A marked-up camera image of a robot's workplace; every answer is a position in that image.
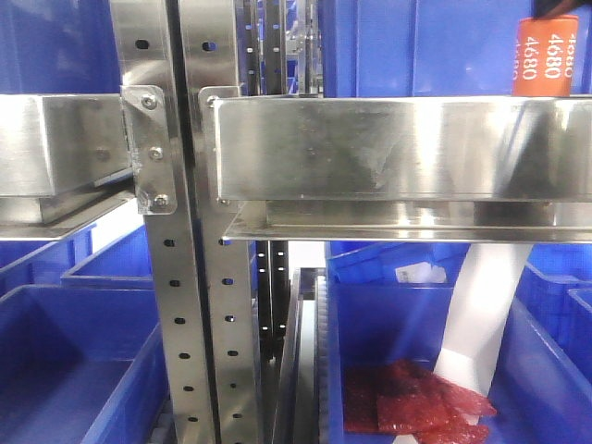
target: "metal plate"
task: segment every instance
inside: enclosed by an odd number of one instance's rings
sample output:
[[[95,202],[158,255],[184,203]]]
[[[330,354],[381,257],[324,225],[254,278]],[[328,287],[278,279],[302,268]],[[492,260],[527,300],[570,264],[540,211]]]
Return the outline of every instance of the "metal plate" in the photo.
[[[229,239],[592,242],[592,203],[248,202]]]
[[[177,209],[165,96],[155,86],[121,88],[138,209],[170,215]]]
[[[0,147],[0,196],[56,196],[130,167],[118,94],[0,95]]]
[[[586,98],[215,101],[234,200],[592,200]]]
[[[121,205],[134,199],[129,191],[120,191],[93,205],[47,225],[0,225],[0,239],[3,241],[60,241],[67,236],[88,227],[100,217],[111,213]]]
[[[129,183],[85,187],[53,197],[2,197],[0,225],[49,225],[126,188],[130,188]]]

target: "metal rail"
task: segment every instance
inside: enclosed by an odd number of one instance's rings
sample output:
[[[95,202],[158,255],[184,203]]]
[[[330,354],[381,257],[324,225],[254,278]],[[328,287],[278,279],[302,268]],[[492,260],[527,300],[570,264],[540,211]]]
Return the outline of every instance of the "metal rail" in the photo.
[[[258,444],[264,437],[254,245],[222,240],[224,227],[238,206],[217,199],[214,146],[202,130],[211,118],[214,98],[239,93],[235,3],[180,0],[179,17],[199,178],[196,200],[203,233],[204,294],[211,314],[220,437],[223,444]],[[232,88],[218,89],[219,85]]]
[[[169,215],[144,218],[152,256],[154,287],[163,331],[166,367],[179,443],[214,443],[216,408],[208,361],[211,350],[207,333],[209,314],[196,245],[197,210],[193,198],[191,141],[181,110],[184,83],[179,81],[180,47],[178,14],[167,0],[111,0],[118,56],[125,87],[155,85],[163,99],[150,88],[142,105],[166,110],[169,146],[177,209]]]

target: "white label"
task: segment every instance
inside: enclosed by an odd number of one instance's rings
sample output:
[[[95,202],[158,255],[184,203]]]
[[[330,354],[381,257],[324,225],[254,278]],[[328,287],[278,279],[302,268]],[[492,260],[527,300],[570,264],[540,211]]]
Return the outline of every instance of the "white label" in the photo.
[[[401,284],[443,284],[446,282],[446,270],[441,266],[432,266],[428,262],[395,268],[395,276],[397,282]]]

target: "metal frame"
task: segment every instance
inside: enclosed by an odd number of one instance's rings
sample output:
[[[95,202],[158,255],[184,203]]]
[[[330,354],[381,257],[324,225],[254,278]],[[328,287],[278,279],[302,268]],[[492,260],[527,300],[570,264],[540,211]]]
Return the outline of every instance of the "metal frame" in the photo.
[[[156,100],[155,104],[166,110],[177,210],[170,215],[146,216],[144,221],[177,437],[183,444],[213,443],[217,441],[217,418],[211,390],[209,314],[207,301],[201,297],[205,291],[200,273],[203,264],[196,251],[199,232],[190,185],[191,141],[185,133],[184,114],[179,111],[183,73],[175,70],[182,64],[178,11],[174,2],[167,0],[111,0],[111,13],[123,85],[155,85],[164,94],[164,102]]]
[[[286,0],[264,0],[265,93],[284,94],[286,79]]]
[[[225,444],[256,444],[264,437],[259,331],[251,274],[254,248],[248,242],[222,240],[224,227],[234,218],[238,206],[217,199],[215,152],[202,130],[204,120],[211,118],[214,98],[234,96],[239,90],[235,4],[233,0],[180,0],[179,17],[199,178],[197,211],[203,233],[220,438]],[[216,88],[226,85],[230,88]]]
[[[165,96],[155,86],[121,89],[141,215],[170,215],[177,209],[172,153],[163,106]]]

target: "red bubble wrap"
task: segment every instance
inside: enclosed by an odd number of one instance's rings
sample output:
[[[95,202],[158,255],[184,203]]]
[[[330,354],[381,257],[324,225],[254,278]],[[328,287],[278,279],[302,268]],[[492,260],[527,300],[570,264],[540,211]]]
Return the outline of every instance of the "red bubble wrap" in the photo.
[[[374,368],[352,367],[345,370],[343,426],[353,433],[377,433],[376,384]]]
[[[452,384],[441,377],[438,377],[438,379],[442,387],[444,401],[455,410],[475,416],[493,416],[498,413],[485,396],[468,388]]]
[[[419,444],[484,444],[489,429],[486,425],[469,425],[456,414],[447,424],[416,433]]]
[[[415,432],[443,426],[448,412],[438,394],[406,393],[398,397],[378,395],[378,430],[393,435],[410,435]]]

